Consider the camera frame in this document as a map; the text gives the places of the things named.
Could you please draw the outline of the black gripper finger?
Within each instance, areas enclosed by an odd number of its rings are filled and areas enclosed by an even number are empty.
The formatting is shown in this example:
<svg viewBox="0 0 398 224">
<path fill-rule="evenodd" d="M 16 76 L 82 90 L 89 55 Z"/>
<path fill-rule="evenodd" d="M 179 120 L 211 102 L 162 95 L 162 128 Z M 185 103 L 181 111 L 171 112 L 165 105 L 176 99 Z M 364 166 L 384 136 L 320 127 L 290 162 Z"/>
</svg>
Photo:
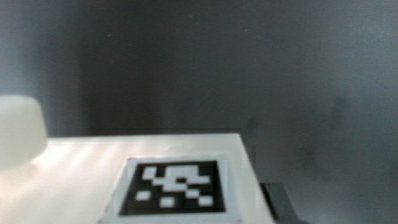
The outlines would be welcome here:
<svg viewBox="0 0 398 224">
<path fill-rule="evenodd" d="M 261 192 L 275 224 L 309 224 L 300 220 L 281 183 L 261 183 Z"/>
</svg>

